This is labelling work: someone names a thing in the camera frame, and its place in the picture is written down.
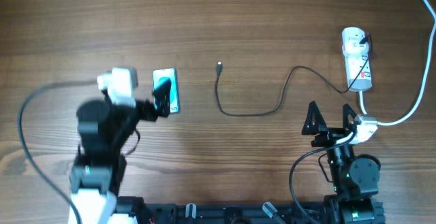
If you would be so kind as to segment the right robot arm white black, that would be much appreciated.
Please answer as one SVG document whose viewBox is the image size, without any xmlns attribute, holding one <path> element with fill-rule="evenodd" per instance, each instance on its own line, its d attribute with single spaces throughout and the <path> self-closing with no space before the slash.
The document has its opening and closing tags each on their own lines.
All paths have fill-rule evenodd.
<svg viewBox="0 0 436 224">
<path fill-rule="evenodd" d="M 379 193 L 381 163 L 372 155 L 356 155 L 353 147 L 366 142 L 377 130 L 374 117 L 356 114 L 343 106 L 343 125 L 328 127 L 317 104 L 309 104 L 303 135 L 312 135 L 312 147 L 326 152 L 334 195 L 327 195 L 320 207 L 318 223 L 385 223 Z"/>
</svg>

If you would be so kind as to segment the blue screen smartphone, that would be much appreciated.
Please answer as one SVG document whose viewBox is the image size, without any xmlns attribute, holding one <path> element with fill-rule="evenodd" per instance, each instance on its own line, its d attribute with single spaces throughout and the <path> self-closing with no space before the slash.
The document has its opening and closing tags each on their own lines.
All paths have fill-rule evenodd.
<svg viewBox="0 0 436 224">
<path fill-rule="evenodd" d="M 153 71 L 153 97 L 156 110 L 163 115 L 179 113 L 181 110 L 178 81 L 175 68 Z"/>
</svg>

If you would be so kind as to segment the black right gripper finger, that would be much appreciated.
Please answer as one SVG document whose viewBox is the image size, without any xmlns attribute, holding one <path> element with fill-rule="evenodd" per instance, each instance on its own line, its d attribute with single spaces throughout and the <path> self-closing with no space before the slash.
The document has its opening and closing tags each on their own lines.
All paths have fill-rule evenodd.
<svg viewBox="0 0 436 224">
<path fill-rule="evenodd" d="M 353 121 L 356 116 L 357 116 L 357 114 L 354 112 L 352 107 L 348 103 L 344 104 L 343 105 L 343 128 L 349 129 L 351 126 L 349 118 L 351 119 L 351 121 Z"/>
<path fill-rule="evenodd" d="M 307 117 L 302 128 L 303 135 L 317 135 L 327 131 L 326 122 L 315 101 L 309 103 Z"/>
</svg>

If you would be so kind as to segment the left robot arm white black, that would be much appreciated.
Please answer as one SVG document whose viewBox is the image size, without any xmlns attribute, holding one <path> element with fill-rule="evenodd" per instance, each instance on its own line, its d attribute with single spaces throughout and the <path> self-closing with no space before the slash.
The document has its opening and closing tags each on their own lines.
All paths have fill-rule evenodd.
<svg viewBox="0 0 436 224">
<path fill-rule="evenodd" d="M 116 105 L 106 97 L 82 104 L 76 113 L 81 143 L 69 175 L 70 221 L 78 223 L 154 223 L 142 197 L 121 196 L 127 166 L 121 152 L 140 121 L 155 122 L 170 113 L 170 80 L 154 91 L 155 103 Z"/>
</svg>

